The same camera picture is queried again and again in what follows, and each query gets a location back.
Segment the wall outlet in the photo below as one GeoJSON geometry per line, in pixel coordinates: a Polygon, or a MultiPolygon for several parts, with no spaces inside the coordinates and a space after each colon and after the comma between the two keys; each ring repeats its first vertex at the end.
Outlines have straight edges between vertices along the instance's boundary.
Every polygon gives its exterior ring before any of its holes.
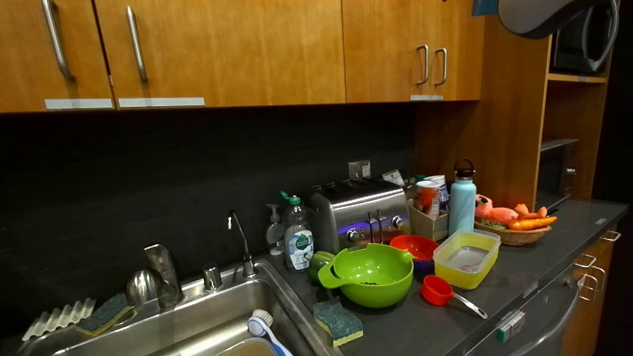
{"type": "Polygon", "coordinates": [[[348,162],[348,177],[350,179],[371,177],[371,162],[369,160],[348,162]]]}

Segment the toaster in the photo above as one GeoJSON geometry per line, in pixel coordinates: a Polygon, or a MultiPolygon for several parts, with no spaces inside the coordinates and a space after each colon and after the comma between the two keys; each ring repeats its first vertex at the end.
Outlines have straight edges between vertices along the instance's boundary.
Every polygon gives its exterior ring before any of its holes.
{"type": "Polygon", "coordinates": [[[310,205],[316,211],[314,245],[320,251],[389,243],[393,235],[411,231],[403,187],[383,179],[318,183],[310,205]]]}

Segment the countertop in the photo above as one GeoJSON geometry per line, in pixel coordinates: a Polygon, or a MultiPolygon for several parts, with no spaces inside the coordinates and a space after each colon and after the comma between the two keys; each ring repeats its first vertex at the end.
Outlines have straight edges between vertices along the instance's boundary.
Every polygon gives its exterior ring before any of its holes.
{"type": "MultiPolygon", "coordinates": [[[[496,264],[474,290],[458,290],[488,312],[482,320],[458,306],[431,306],[419,298],[415,278],[409,294],[395,306],[369,310],[342,298],[344,306],[363,322],[363,338],[344,343],[346,356],[371,353],[464,353],[478,338],[514,306],[530,298],[567,266],[593,239],[617,223],[627,211],[623,203],[567,199],[555,211],[557,221],[534,245],[500,247],[496,264]]],[[[306,272],[278,268],[294,292],[310,308],[326,292],[306,272]]]]}

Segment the sink faucet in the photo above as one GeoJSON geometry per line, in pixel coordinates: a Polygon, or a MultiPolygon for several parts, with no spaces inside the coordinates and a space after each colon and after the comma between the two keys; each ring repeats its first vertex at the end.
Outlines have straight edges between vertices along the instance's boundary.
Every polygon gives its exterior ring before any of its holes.
{"type": "Polygon", "coordinates": [[[249,241],[243,233],[243,227],[237,219],[237,211],[235,209],[229,209],[229,215],[225,219],[225,225],[229,231],[237,229],[237,235],[241,237],[241,243],[243,243],[243,276],[245,278],[253,278],[255,276],[255,260],[253,260],[253,254],[251,254],[251,249],[249,249],[249,241]]]}
{"type": "Polygon", "coordinates": [[[183,298],[183,294],[170,251],[164,245],[154,243],[144,247],[144,254],[150,266],[158,272],[158,304],[162,308],[176,306],[183,298]]]}

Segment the kitchen sink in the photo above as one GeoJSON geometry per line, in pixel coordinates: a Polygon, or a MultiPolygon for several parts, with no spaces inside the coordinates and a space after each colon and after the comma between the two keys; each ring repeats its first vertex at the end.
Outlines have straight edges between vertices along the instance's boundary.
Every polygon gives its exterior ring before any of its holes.
{"type": "Polygon", "coordinates": [[[274,353],[267,338],[247,332],[247,318],[255,308],[272,316],[271,330],[294,356],[340,353],[265,258],[257,260],[251,278],[227,268],[221,272],[219,290],[205,290],[201,278],[185,282],[181,290],[183,300],[170,310],[160,310],[158,302],[150,300],[100,336],[85,338],[75,328],[65,328],[23,343],[19,353],[274,353]]]}

